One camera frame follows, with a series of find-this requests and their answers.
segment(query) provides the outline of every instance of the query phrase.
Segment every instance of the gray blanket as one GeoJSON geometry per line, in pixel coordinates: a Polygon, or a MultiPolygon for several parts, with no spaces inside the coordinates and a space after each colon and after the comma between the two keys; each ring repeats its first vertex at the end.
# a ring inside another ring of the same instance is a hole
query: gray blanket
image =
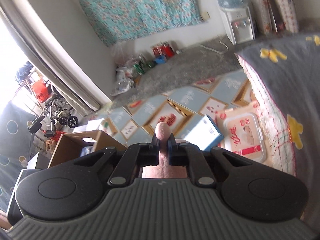
{"type": "Polygon", "coordinates": [[[291,131],[301,139],[301,143],[293,144],[296,176],[309,190],[304,220],[317,232],[320,232],[319,36],[320,33],[310,33],[265,41],[239,53],[259,75],[284,117],[287,119],[289,114],[298,128],[302,127],[298,123],[303,125],[301,134],[291,131]]]}

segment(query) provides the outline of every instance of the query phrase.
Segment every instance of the skin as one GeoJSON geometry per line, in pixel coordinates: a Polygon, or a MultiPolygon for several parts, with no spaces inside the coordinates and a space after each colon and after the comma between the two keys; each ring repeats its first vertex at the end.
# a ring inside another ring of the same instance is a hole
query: skin
{"type": "MultiPolygon", "coordinates": [[[[187,170],[182,166],[170,166],[167,152],[167,141],[171,131],[169,126],[160,122],[156,126],[156,137],[160,141],[159,164],[157,166],[146,166],[143,168],[142,177],[148,179],[177,179],[186,178],[187,170]]],[[[176,139],[176,142],[187,142],[176,139]]]]}

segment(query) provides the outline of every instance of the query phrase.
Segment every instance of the power cord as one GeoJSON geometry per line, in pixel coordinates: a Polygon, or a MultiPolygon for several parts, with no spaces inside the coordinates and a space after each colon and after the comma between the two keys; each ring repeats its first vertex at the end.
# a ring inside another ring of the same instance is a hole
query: power cord
{"type": "Polygon", "coordinates": [[[212,49],[212,48],[203,46],[203,45],[201,45],[201,44],[195,44],[195,45],[191,45],[190,47],[187,47],[187,48],[185,48],[185,49],[177,50],[176,53],[177,53],[177,54],[180,54],[180,53],[182,53],[182,52],[185,52],[185,51],[188,50],[188,49],[192,49],[192,48],[196,48],[196,47],[201,47],[201,48],[208,49],[208,50],[211,50],[211,51],[213,51],[213,52],[215,52],[215,53],[218,53],[218,54],[221,54],[221,55],[222,55],[222,54],[227,53],[228,50],[229,50],[228,46],[221,41],[224,37],[225,37],[225,36],[223,36],[223,37],[221,37],[221,38],[219,39],[219,42],[220,42],[223,46],[226,47],[226,49],[225,49],[224,51],[218,51],[218,50],[215,50],[215,49],[212,49]]]}

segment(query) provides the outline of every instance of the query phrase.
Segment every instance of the ribbed surface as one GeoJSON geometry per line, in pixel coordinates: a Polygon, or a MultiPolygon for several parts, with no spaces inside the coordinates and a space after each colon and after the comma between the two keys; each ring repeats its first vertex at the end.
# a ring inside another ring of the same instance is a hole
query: ribbed surface
{"type": "Polygon", "coordinates": [[[300,220],[258,223],[228,210],[213,190],[189,179],[136,179],[109,192],[91,213],[67,222],[25,218],[9,235],[14,240],[188,240],[281,239],[315,237],[300,220]]]}

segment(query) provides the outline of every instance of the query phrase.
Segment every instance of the stroller wheel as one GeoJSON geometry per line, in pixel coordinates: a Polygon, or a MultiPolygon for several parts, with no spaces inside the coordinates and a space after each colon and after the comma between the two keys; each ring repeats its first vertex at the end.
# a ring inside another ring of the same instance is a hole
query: stroller wheel
{"type": "Polygon", "coordinates": [[[68,126],[70,128],[75,128],[78,126],[78,124],[79,124],[79,120],[76,116],[72,115],[68,118],[68,126]]]}
{"type": "Polygon", "coordinates": [[[58,118],[58,122],[61,124],[61,125],[67,125],[68,124],[68,117],[66,116],[61,116],[58,118]]]}

